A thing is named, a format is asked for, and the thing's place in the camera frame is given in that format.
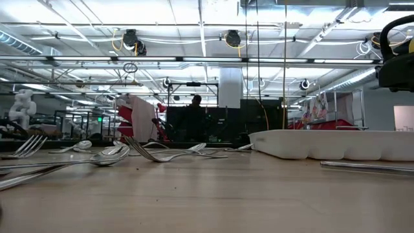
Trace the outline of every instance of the silver spoon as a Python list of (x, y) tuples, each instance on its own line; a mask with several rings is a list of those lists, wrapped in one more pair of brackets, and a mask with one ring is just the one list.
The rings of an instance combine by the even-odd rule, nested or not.
[(58, 151), (50, 151), (49, 153), (65, 153), (66, 151), (69, 151), (74, 148), (84, 150), (84, 149), (90, 148), (91, 146), (92, 146), (92, 142), (90, 140), (83, 140), (81, 142), (76, 143), (74, 146), (64, 148)]

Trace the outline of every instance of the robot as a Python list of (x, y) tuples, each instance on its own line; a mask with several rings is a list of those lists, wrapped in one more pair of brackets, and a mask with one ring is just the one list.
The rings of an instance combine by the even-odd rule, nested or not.
[(32, 101), (32, 90), (22, 89), (14, 96), (14, 104), (8, 112), (11, 121), (17, 120), (23, 129), (29, 128), (30, 116), (36, 114), (36, 103)]

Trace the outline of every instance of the ceiling beam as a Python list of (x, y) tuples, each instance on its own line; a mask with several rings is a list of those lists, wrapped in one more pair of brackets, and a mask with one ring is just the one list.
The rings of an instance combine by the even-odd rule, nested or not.
[(67, 21), (63, 16), (61, 16), (55, 9), (52, 8), (52, 5), (49, 2), (44, 2), (43, 0), (38, 0), (40, 4), (42, 4), (46, 9), (50, 10), (52, 13), (56, 14), (58, 17), (60, 17), (65, 24), (74, 31), (77, 35), (79, 35), (81, 38), (86, 40), (93, 48), (101, 52), (103, 55), (106, 55), (106, 52), (104, 52), (102, 49), (99, 48), (99, 45), (97, 45), (95, 42), (92, 42), (90, 39), (88, 39), (85, 35), (83, 35), (78, 29), (76, 29), (69, 21)]
[(310, 43), (298, 54), (299, 58), (304, 57), (306, 53), (308, 53), (313, 47), (315, 47), (325, 36), (327, 36), (332, 30), (338, 26), (341, 23), (341, 20), (347, 19), (353, 11), (355, 11), (357, 8), (345, 8), (339, 13), (335, 20), (330, 23), (327, 27), (323, 27), (318, 34), (313, 37), (313, 39), (310, 41)]

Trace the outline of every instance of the white wall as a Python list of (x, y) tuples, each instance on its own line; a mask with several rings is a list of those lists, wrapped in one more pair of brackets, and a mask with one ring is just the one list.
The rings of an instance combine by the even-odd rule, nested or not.
[(396, 105), (414, 105), (414, 93), (364, 89), (365, 124), (368, 130), (394, 131)]

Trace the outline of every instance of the table surface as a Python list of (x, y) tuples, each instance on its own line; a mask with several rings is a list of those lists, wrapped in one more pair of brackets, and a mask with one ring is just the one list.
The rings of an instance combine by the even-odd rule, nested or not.
[[(64, 168), (0, 192), (0, 232), (412, 231), (411, 176), (328, 170), (316, 160), (259, 152), (223, 154), (229, 158), (161, 164), (127, 157), (108, 168)], [(0, 164), (87, 157), (40, 151)]]

